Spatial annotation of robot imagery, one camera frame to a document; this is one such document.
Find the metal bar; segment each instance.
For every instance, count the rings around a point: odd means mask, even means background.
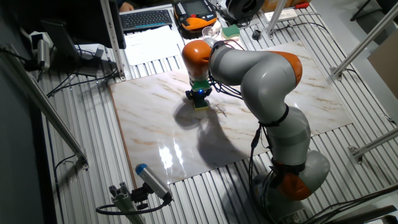
[[[10,45],[8,45],[7,48],[11,51],[14,51]],[[0,59],[4,60],[4,62],[9,65],[11,72],[19,80],[20,84],[24,86],[24,89],[27,91],[28,95],[33,99],[35,104],[40,108],[43,114],[51,122],[52,126],[61,135],[62,139],[68,144],[70,149],[76,154],[76,156],[83,164],[83,168],[87,169],[88,160],[85,152],[79,146],[75,137],[73,137],[68,127],[65,125],[61,117],[58,115],[57,111],[51,105],[49,99],[40,89],[36,80],[25,71],[21,62],[14,56],[8,54],[0,54]]]
[[[398,2],[395,6],[384,16],[381,21],[370,31],[368,36],[342,61],[342,63],[332,72],[334,75],[339,75],[347,66],[365,49],[373,39],[380,34],[380,32],[398,15]]]
[[[272,39],[272,31],[274,30],[275,24],[278,21],[279,16],[282,13],[282,10],[284,9],[286,2],[287,2],[287,0],[279,0],[278,1],[278,5],[276,6],[276,9],[272,15],[271,21],[269,22],[269,25],[267,27],[267,34],[270,39]]]
[[[369,152],[370,150],[374,149],[375,147],[380,146],[381,144],[390,141],[393,138],[398,136],[398,128],[388,132],[387,134],[383,134],[381,137],[377,138],[376,140],[366,144],[360,149],[357,149],[353,152],[353,156],[355,158],[362,156],[364,153]]]
[[[115,58],[115,61],[116,61],[116,66],[118,67],[118,72],[119,72],[119,75],[120,75],[120,79],[122,81],[125,81],[126,77],[124,76],[122,58],[120,56],[118,38],[116,36],[116,31],[114,29],[114,24],[113,24],[113,20],[112,20],[112,13],[111,13],[111,8],[109,6],[109,1],[108,0],[101,0],[101,6],[102,6],[102,11],[104,13],[105,22],[107,24],[106,27],[108,28],[109,38],[111,39],[113,55],[114,55],[114,58]]]

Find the bracket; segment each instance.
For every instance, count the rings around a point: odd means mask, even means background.
[[[351,153],[351,155],[353,155],[354,159],[356,160],[356,162],[357,162],[358,164],[362,164],[362,163],[363,163],[363,155],[360,155],[359,157],[355,157],[355,156],[354,156],[354,153],[355,153],[356,151],[358,151],[358,148],[357,148],[357,147],[355,147],[355,146],[348,146],[348,151],[349,151],[349,153]]]
[[[335,76],[335,72],[337,71],[336,67],[330,67],[330,75],[333,77]],[[341,82],[341,79],[343,78],[343,72],[340,72],[339,74],[336,74],[337,80]]]

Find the marble surface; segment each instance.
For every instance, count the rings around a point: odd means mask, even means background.
[[[312,134],[351,122],[301,42],[269,50],[298,55],[303,78],[285,102],[307,116]],[[177,70],[109,86],[133,170],[146,163],[170,184],[250,155],[257,119],[243,101],[214,91],[210,108],[194,111],[185,97],[190,89],[185,70]],[[266,152],[259,144],[255,154]],[[134,173],[137,186],[143,183]]]

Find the paper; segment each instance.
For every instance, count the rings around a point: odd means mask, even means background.
[[[126,55],[129,65],[138,65],[153,60],[180,54],[177,42],[181,37],[169,26],[127,35]]]

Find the black cable bundle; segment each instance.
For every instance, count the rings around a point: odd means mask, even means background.
[[[223,46],[223,45],[226,45],[226,46],[231,47],[232,49],[235,49],[232,45],[230,45],[230,44],[228,43],[229,41],[235,42],[236,45],[238,45],[239,47],[242,48],[242,50],[244,50],[244,48],[243,48],[242,46],[240,46],[235,40],[221,40],[221,41],[217,41],[217,42],[214,44],[214,46],[211,48],[211,53],[210,53],[210,56],[209,56],[209,62],[210,62],[210,60],[211,60],[211,56],[213,55],[214,51],[215,51],[216,49],[218,49],[219,47],[221,47],[221,46]],[[216,80],[214,79],[214,77],[211,75],[210,70],[209,70],[209,84],[210,84],[210,86],[213,86],[213,87],[214,87],[214,89],[217,91],[217,93],[224,93],[224,94],[226,94],[226,95],[228,95],[228,96],[233,96],[233,97],[236,97],[236,98],[238,98],[238,99],[240,99],[240,100],[243,100],[243,99],[242,99],[242,94],[241,94],[241,92],[240,92],[239,90],[236,90],[236,89],[234,89],[234,88],[232,88],[232,87],[230,87],[230,86],[228,86],[228,85],[225,85],[225,84],[222,84],[222,83],[216,81]]]

